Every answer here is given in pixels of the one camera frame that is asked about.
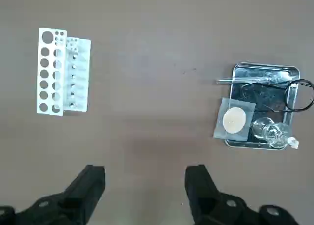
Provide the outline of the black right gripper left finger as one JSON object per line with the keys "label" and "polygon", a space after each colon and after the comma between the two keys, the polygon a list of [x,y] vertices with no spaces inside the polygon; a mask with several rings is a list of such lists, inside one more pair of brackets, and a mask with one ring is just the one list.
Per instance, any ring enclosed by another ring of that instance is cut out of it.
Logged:
{"label": "black right gripper left finger", "polygon": [[0,207],[2,225],[86,225],[105,190],[105,168],[87,165],[65,191],[42,197],[16,212]]}

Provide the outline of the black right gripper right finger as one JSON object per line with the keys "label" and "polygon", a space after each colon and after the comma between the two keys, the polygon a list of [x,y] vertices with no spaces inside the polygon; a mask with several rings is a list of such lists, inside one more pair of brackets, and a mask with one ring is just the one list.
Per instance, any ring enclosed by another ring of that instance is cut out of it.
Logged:
{"label": "black right gripper right finger", "polygon": [[276,205],[250,209],[240,198],[219,191],[204,165],[188,166],[185,190],[195,225],[297,225],[295,218]]}

